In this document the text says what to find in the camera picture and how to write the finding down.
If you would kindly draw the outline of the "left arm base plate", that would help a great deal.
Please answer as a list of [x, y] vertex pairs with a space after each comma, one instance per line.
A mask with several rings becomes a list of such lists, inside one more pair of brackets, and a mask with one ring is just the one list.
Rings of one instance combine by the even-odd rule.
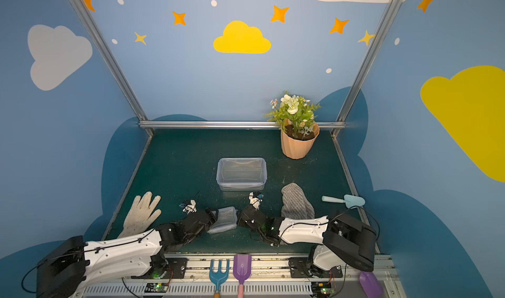
[[133, 276], [134, 279], [182, 279], [188, 260], [186, 258], [161, 258], [155, 257], [148, 271], [141, 276]]

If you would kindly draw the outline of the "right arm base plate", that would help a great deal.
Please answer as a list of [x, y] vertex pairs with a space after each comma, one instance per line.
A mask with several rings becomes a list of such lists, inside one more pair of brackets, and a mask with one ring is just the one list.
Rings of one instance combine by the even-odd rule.
[[334, 266], [326, 271], [309, 262], [306, 257], [292, 257], [288, 259], [288, 267], [292, 278], [343, 278], [340, 266]]

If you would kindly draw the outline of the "small clear lunch box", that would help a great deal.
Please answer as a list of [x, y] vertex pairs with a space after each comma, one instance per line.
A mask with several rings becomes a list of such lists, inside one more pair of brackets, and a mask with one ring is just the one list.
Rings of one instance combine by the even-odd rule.
[[238, 215], [235, 207], [225, 207], [213, 211], [217, 221], [209, 228], [209, 234], [218, 234], [229, 230], [236, 229], [238, 226]]

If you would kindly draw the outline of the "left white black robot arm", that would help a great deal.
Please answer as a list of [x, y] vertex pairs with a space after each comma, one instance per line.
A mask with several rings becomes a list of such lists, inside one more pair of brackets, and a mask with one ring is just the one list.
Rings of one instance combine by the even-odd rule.
[[92, 284], [144, 276], [163, 265], [165, 253], [208, 232], [217, 219], [217, 210], [205, 209], [129, 237], [100, 242], [69, 238], [38, 262], [36, 296], [74, 297]]

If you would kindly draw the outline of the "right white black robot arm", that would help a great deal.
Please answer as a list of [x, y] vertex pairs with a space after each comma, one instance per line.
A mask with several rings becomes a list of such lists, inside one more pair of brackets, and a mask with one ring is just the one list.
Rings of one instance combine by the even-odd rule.
[[321, 270], [346, 264], [363, 272], [374, 270], [377, 232], [346, 211], [333, 217], [291, 219], [268, 217], [249, 205], [240, 212], [238, 225], [256, 232], [273, 247], [281, 244], [314, 244], [312, 265]]

